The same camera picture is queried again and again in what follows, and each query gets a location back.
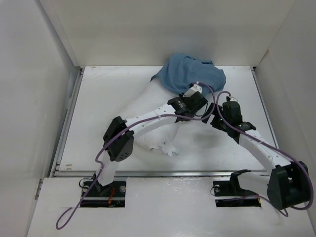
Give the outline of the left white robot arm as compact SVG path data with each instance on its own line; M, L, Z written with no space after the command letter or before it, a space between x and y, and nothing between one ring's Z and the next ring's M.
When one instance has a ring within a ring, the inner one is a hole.
M101 166L93 176L94 191L100 196L110 192L118 164L132 154L137 138L164 125L194 120L196 112L207 103L208 100L196 91L190 96L180 94L138 117L114 118L103 136L103 148L96 157L96 162Z

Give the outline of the blue pillowcase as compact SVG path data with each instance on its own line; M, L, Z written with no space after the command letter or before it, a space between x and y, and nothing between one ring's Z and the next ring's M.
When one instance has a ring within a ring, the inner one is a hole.
M189 86L202 82L202 94L210 93L208 87L214 92L223 90L226 76L223 70L214 66L212 61L202 61L189 55L174 53L164 66L151 77L158 79L163 88L175 94L185 93Z

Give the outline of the white pillow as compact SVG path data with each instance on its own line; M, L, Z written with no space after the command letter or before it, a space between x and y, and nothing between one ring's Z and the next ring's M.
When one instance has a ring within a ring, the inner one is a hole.
M202 87L198 84L174 94L163 88L161 82L153 80L119 115L127 121L128 126L142 121L131 128L137 145L152 152L174 156L180 153L172 143L179 125L195 117L206 103Z

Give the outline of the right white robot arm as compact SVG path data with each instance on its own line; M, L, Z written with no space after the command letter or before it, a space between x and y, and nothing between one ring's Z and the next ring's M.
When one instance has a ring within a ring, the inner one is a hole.
M289 154L268 144L255 126L242 120L240 105L236 101L222 106L211 103L206 116L213 115L212 127L226 132L238 145L249 151L265 168L268 176L244 169L233 172L229 181L215 181L220 187L217 196L261 195L277 210L306 209L314 201L314 189L307 166Z

